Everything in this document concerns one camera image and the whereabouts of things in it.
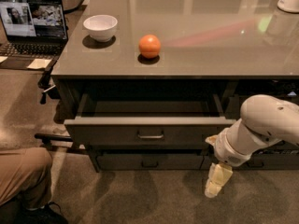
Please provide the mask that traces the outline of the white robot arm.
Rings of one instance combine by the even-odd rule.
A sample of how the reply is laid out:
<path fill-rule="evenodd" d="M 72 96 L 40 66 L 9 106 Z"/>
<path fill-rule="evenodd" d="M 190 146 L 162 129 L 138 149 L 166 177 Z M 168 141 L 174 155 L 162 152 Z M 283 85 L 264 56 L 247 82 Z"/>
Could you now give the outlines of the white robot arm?
<path fill-rule="evenodd" d="M 299 0 L 278 0 L 277 9 L 290 14 L 298 13 Z M 241 68 L 261 68 L 268 75 L 273 75 L 275 67 L 274 51 L 266 60 L 266 52 L 258 49 L 259 55 L 253 64 L 241 64 Z M 271 147 L 280 141 L 287 141 L 298 146 L 299 142 L 299 106 L 280 100 L 271 95 L 256 94 L 247 98 L 240 107 L 240 119 L 231 127 L 206 139 L 213 146 L 214 155 L 219 161 L 211 163 L 205 195 L 214 198 L 225 186 L 233 174 L 233 167 L 249 161 L 252 153 Z"/>

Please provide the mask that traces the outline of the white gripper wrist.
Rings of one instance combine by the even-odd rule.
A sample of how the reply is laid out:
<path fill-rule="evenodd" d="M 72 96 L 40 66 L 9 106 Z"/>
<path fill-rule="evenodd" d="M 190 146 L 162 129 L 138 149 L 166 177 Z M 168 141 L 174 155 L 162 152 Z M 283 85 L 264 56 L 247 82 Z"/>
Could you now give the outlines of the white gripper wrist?
<path fill-rule="evenodd" d="M 228 141 L 227 134 L 228 128 L 225 128 L 218 135 L 209 136 L 205 140 L 214 147 L 214 155 L 220 161 L 217 164 L 212 163 L 209 168 L 205 186 L 205 195 L 208 198 L 215 198 L 220 193 L 233 174 L 232 167 L 238 167 L 251 158 L 250 154 L 241 154 L 234 150 Z"/>

